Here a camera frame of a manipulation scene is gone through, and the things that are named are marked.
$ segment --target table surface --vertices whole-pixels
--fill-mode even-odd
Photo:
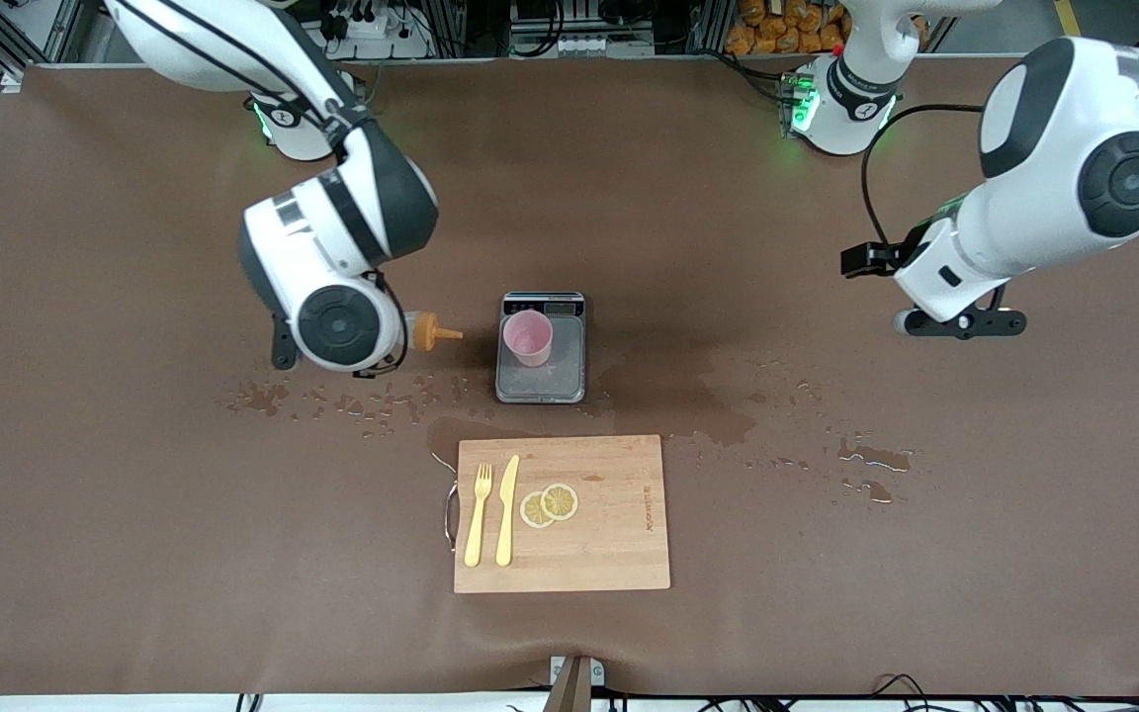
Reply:
[[[719,64],[385,72],[442,202],[388,278],[468,338],[377,382],[268,366],[240,211],[325,165],[238,96],[31,69],[0,99],[0,694],[503,688],[565,653],[638,694],[1139,694],[1139,240],[1016,280],[1021,338],[908,339],[894,284],[837,275],[858,158]],[[978,180],[976,118],[894,134],[900,235]],[[591,297],[582,404],[493,400],[511,288]],[[663,439],[671,589],[453,595],[431,452],[605,433]]]

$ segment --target cutting board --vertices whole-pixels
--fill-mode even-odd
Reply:
[[[503,505],[503,468],[519,455],[513,504],[513,563],[494,563]],[[474,519],[477,465],[490,463],[493,486],[483,515],[483,559],[465,566]],[[566,483],[579,510],[542,530],[521,518],[532,491]],[[460,531],[456,540],[456,594],[629,590],[671,587],[665,538],[662,441],[655,434],[614,437],[466,440],[460,442]]]

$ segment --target kitchen scale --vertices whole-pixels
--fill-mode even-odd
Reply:
[[[551,321],[551,355],[525,366],[503,343],[503,324],[538,310]],[[494,395],[502,402],[579,402],[588,393],[588,298],[577,292],[509,292],[498,313]]]

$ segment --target yellow fork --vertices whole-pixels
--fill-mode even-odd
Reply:
[[[476,566],[483,562],[483,522],[486,514],[486,498],[491,491],[492,469],[489,463],[477,465],[477,482],[474,482],[474,521],[468,524],[468,543],[465,546],[465,566]]]

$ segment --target knife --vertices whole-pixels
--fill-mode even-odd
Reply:
[[[513,496],[516,492],[516,465],[521,457],[513,456],[503,469],[503,482],[498,486],[498,497],[503,504],[503,518],[498,524],[498,548],[494,550],[494,563],[507,566],[513,563]]]

